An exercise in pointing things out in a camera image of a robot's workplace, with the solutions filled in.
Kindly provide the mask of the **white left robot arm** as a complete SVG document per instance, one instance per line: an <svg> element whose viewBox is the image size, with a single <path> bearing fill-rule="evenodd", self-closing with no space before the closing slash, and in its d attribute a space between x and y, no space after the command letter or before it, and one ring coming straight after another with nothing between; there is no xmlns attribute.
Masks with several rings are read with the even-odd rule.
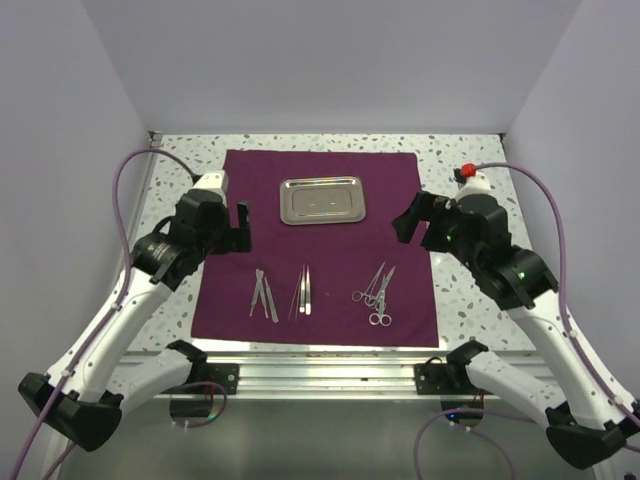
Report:
<svg viewBox="0 0 640 480"><path fill-rule="evenodd" d="M112 374L142 326L210 255L252 249L249 205L237 205L232 226L223 195L190 189L173 215L139 238L114 291L81 337L45 374L30 372L18 391L46 425L79 448L103 446L131 410L165 391L201 390L206 354L175 340L139 365L132 379Z"/></svg>

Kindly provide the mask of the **steel tweezers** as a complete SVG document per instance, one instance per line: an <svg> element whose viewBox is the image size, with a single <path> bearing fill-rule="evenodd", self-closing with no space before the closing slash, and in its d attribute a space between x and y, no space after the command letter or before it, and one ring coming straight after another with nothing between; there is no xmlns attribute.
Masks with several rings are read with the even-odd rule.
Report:
<svg viewBox="0 0 640 480"><path fill-rule="evenodd" d="M312 290L311 290L311 269L310 265L305 265L305 294L304 294L304 313L306 316L310 316L312 313Z"/></svg>
<svg viewBox="0 0 640 480"><path fill-rule="evenodd" d="M300 279L299 279L298 313L300 315L306 312L306 277L307 277L307 265L304 264L302 266Z"/></svg>

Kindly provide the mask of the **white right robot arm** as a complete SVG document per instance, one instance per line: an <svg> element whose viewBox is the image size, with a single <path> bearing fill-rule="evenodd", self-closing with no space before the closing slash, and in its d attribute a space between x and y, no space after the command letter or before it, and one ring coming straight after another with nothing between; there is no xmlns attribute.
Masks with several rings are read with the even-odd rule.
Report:
<svg viewBox="0 0 640 480"><path fill-rule="evenodd" d="M447 357L451 389L489 391L544 429L554 450L576 469L588 469L623 449L639 431L639 403L611 374L575 320L561 310L559 284L535 252L515 246L508 214L488 194L455 199L419 192L393 220L409 243L419 222L429 252L454 256L479 290L525 333L556 381L520 372L477 341Z"/></svg>

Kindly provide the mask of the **steel surgical scissors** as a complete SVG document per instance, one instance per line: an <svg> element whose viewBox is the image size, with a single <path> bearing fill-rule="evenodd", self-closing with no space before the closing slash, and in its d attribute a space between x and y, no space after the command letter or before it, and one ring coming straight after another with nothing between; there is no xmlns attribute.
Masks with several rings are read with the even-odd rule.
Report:
<svg viewBox="0 0 640 480"><path fill-rule="evenodd" d="M395 273L395 269L396 269L396 267L393 266L389 270L389 272L383 277L381 286L380 286L378 292L376 293L376 295L373 296L370 300L366 301L366 305L369 308L374 308L378 304L378 302L382 299L382 297L385 295L386 289L387 289L389 283L391 282L391 279L392 279L392 277L393 277L393 275Z"/></svg>

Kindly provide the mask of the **steel ring-handle hemostat forceps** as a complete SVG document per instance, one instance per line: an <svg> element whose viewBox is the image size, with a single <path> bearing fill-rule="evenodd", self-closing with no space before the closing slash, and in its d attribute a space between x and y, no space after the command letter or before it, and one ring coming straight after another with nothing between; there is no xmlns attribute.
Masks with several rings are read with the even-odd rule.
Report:
<svg viewBox="0 0 640 480"><path fill-rule="evenodd" d="M378 280L384 270L386 263L382 262L378 267L375 275L369 282L368 286L364 290L356 290L351 295L351 300L353 302L364 302L370 301L374 297L374 287L377 285Z"/></svg>

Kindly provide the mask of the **purple cloth wrap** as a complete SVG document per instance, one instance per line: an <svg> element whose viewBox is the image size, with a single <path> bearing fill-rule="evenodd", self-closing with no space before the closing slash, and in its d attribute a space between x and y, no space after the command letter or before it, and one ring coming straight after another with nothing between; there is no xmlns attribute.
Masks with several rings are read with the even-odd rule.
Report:
<svg viewBox="0 0 640 480"><path fill-rule="evenodd" d="M226 154L230 205L247 202L253 250L209 257L204 265L191 333L198 339L307 345L434 347L438 344L430 257L418 245L398 242L392 221L411 203L421 181L412 153L238 151ZM357 223L288 226L280 220L284 180L358 177L366 217ZM374 287L395 266L386 293L389 327L369 323L372 308L353 302L382 262ZM288 320L302 266L311 269L312 313ZM273 323L265 293L249 316L256 283L264 272L279 322Z"/></svg>

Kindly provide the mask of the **steel scalpel handle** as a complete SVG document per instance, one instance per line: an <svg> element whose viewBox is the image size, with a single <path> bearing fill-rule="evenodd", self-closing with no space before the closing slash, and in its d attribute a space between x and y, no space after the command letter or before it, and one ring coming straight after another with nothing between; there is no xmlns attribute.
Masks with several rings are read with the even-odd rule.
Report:
<svg viewBox="0 0 640 480"><path fill-rule="evenodd" d="M255 271L256 283L255 283L254 292L252 295L252 300L250 305L250 311L249 311L250 317L253 316L253 312L258 302L261 302L261 305L265 307L265 291L264 291L264 284L263 284L263 276L264 276L264 272L262 270L257 269Z"/></svg>
<svg viewBox="0 0 640 480"><path fill-rule="evenodd" d="M272 290L271 290L269 281L268 281L268 279L266 277L264 278L264 286L265 286L265 293L266 293L266 298L267 298L267 302L268 302L268 305L269 305L269 311L270 311L271 319L272 319L273 323L277 324L279 322L279 317L278 317L278 313L277 313L274 297L273 297L273 294L272 294Z"/></svg>

